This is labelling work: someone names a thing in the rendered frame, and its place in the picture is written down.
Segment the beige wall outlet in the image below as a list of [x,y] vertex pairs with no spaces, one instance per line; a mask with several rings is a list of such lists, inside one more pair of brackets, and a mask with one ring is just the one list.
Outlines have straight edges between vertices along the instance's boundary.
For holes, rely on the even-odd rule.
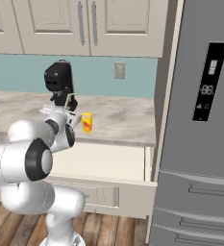
[[114,63],[114,77],[116,79],[124,79],[125,78],[125,62],[124,61],[116,61]]

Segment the grey fridge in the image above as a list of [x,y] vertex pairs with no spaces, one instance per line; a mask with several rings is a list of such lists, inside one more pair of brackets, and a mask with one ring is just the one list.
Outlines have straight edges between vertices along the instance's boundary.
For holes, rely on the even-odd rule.
[[149,246],[224,246],[224,0],[169,0]]

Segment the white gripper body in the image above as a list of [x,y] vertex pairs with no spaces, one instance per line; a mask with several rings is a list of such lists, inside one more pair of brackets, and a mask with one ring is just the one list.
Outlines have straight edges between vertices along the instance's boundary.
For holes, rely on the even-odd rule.
[[44,114],[49,116],[52,112],[54,111],[61,111],[63,112],[67,117],[72,117],[73,114],[66,110],[63,106],[56,106],[55,104],[44,104],[39,111]]

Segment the yellow smoothie cup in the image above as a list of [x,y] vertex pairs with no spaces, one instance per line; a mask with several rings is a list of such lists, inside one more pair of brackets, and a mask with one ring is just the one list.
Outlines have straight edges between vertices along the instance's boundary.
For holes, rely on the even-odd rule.
[[81,124],[85,133],[92,131],[92,114],[90,112],[83,112],[81,116]]

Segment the black coffee machine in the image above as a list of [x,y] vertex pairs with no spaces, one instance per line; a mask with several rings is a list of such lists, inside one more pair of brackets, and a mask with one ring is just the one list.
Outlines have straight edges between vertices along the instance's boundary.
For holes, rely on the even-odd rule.
[[[54,62],[44,71],[44,81],[46,88],[53,93],[51,101],[56,106],[64,107],[67,94],[74,92],[70,62],[66,60]],[[69,111],[75,111],[78,106],[75,95],[72,98],[74,100],[67,108]]]

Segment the cream drawer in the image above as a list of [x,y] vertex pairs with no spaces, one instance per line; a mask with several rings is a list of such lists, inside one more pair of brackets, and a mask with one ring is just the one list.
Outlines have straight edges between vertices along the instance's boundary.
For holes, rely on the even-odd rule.
[[86,195],[85,210],[146,218],[157,184],[151,180],[152,147],[77,143],[54,155],[47,180]]

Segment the pale yellow-green straw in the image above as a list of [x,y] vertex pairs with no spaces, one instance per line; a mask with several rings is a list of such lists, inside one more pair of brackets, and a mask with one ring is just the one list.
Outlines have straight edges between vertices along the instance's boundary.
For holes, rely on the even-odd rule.
[[64,103],[64,108],[67,109],[69,106],[68,104],[71,103],[74,99],[72,98],[73,96],[75,95],[75,93],[68,93],[67,96],[66,96],[66,100],[65,100],[65,103]]

